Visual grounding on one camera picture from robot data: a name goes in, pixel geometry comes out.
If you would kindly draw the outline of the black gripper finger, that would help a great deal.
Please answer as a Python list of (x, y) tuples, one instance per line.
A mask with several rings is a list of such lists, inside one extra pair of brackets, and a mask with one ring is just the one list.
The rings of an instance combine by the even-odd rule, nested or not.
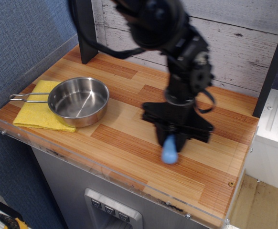
[(176, 151), (177, 153), (179, 153), (183, 149), (184, 144), (188, 139), (188, 137), (184, 133), (176, 133), (174, 137), (175, 137), (174, 143), (175, 143)]
[(155, 125), (155, 127), (156, 127), (156, 136), (157, 136), (158, 143), (160, 146), (163, 146), (165, 140), (170, 134), (170, 130), (167, 126), (163, 126), (163, 125)]

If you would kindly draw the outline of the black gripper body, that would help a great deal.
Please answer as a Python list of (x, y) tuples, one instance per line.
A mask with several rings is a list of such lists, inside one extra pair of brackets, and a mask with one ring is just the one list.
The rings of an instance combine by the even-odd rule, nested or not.
[(196, 112), (195, 107), (193, 97), (181, 101), (170, 98), (166, 102), (146, 102), (142, 105), (142, 118), (154, 125), (167, 126), (170, 135), (184, 133), (188, 139), (207, 143), (213, 126)]

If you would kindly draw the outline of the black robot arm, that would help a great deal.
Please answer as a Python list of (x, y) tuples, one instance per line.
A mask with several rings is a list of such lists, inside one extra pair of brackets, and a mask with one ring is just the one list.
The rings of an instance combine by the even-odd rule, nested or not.
[(190, 24), (178, 0), (117, 0), (117, 11), (127, 20), (134, 42), (167, 58), (169, 84), (165, 102), (143, 104), (143, 119), (156, 127), (159, 144), (169, 141), (180, 152), (188, 139), (207, 142), (213, 126), (202, 118), (196, 96), (207, 93), (213, 74), (208, 45)]

